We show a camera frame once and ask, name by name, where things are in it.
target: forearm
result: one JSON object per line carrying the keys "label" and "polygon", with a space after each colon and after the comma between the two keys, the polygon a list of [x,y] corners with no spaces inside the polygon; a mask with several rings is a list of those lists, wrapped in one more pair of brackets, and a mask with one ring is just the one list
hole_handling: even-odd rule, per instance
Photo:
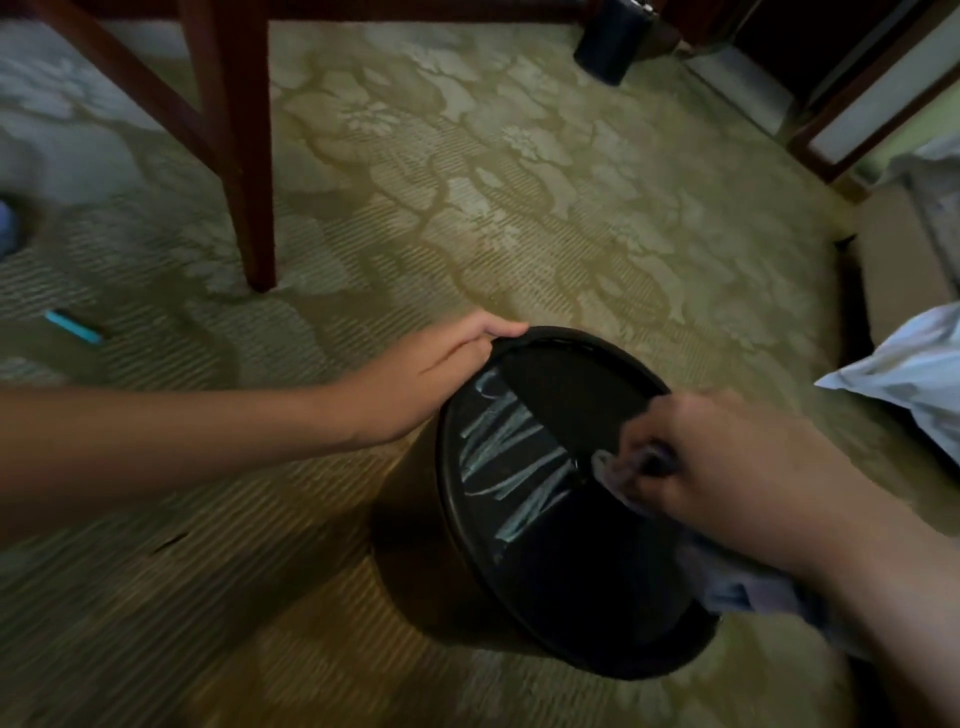
{"label": "forearm", "polygon": [[950,539],[911,516],[852,540],[825,574],[826,591],[881,663],[946,725],[960,725],[960,553]]}
{"label": "forearm", "polygon": [[0,390],[0,543],[246,470],[348,449],[331,388]]}

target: blue chalk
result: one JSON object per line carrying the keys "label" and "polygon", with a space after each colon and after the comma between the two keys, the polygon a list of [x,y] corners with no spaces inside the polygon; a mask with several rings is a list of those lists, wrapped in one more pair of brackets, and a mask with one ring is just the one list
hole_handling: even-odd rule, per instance
{"label": "blue chalk", "polygon": [[59,311],[47,311],[45,314],[43,314],[43,318],[45,318],[51,324],[55,324],[60,328],[69,331],[74,336],[79,336],[87,344],[104,343],[103,334],[94,331],[92,328],[85,327],[83,324],[74,321]]}

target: wooden chair leg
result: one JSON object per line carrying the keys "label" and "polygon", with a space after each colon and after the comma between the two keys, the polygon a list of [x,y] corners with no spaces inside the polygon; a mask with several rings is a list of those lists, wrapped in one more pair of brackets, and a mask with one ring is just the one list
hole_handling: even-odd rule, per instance
{"label": "wooden chair leg", "polygon": [[266,0],[179,0],[247,281],[276,285]]}

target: white chalk marks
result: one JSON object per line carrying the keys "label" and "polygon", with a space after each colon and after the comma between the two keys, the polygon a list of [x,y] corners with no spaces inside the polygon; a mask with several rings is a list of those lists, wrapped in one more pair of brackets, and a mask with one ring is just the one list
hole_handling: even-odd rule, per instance
{"label": "white chalk marks", "polygon": [[[465,440],[460,452],[460,472],[468,496],[503,500],[538,473],[542,474],[548,465],[554,464],[553,470],[543,477],[540,485],[520,503],[496,531],[494,538],[510,544],[540,516],[569,495],[569,490],[562,490],[562,485],[566,476],[573,472],[573,462],[566,450],[553,438],[540,438],[538,440],[540,444],[544,442],[547,444],[546,452],[542,445],[529,448],[531,462],[518,469],[515,465],[514,472],[509,476],[498,480],[493,485],[485,485],[479,490],[471,491],[468,481],[482,468],[534,435],[547,434],[543,425],[534,418],[533,413],[500,379],[496,369],[491,369],[480,376],[474,387],[481,397],[491,400],[491,404],[460,433],[461,439]],[[518,460],[517,457],[512,458],[512,465]]]}

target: floor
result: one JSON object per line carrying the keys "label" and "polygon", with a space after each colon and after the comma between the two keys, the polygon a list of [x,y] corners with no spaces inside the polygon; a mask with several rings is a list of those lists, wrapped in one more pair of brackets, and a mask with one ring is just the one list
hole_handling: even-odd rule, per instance
{"label": "floor", "polygon": [[[175,26],[117,29],[189,88]],[[213,176],[42,28],[0,25],[0,377],[136,389],[330,380],[483,305],[593,331],[676,388],[802,411],[955,533],[960,498],[838,347],[851,210],[684,66],[618,90],[567,28],[272,27],[281,283],[243,285]],[[41,319],[105,329],[89,347]],[[849,724],[842,662],[791,618],[725,619],[693,664],[616,683],[407,626],[367,508],[408,443],[170,497],[0,553],[3,725]],[[178,539],[173,545],[164,547]]]}

